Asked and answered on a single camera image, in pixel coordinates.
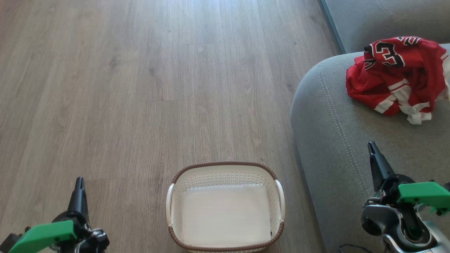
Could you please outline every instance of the gray sofa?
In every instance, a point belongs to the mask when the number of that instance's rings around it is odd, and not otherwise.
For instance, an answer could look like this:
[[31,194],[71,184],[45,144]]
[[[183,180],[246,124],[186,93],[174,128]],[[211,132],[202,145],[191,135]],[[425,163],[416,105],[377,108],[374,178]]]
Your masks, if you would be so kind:
[[[450,42],[448,0],[323,2],[344,52],[361,51],[375,40],[394,36]],[[358,8],[365,15],[351,12]],[[377,30],[378,24],[384,28]],[[442,46],[450,52],[450,44]],[[360,225],[362,205],[374,194],[369,141],[377,143],[396,173],[416,181],[450,181],[450,102],[437,102],[433,119],[422,125],[411,125],[402,113],[389,117],[367,108],[352,100],[345,86],[346,70],[359,55],[343,54],[314,66],[298,86],[291,108],[300,167],[327,252],[335,253],[345,243],[382,252],[380,239]],[[439,221],[450,238],[450,215],[427,218]]]

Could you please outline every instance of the white plastic basket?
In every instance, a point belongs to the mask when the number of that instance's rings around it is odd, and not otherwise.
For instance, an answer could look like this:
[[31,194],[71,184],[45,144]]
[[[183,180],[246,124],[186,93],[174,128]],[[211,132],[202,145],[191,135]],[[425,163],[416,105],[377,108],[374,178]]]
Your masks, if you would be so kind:
[[283,188],[273,171],[258,163],[186,167],[167,192],[169,233],[195,253],[263,250],[281,236],[284,215]]

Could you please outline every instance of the jersey number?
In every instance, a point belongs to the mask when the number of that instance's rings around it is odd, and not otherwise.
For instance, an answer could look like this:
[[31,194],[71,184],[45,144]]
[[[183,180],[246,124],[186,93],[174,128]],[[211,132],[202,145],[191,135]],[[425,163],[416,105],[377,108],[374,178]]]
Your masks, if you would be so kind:
[[386,60],[383,62],[384,65],[404,67],[405,62],[403,61],[402,56],[397,54],[394,48],[394,44],[380,41],[375,45],[375,52],[383,55]]

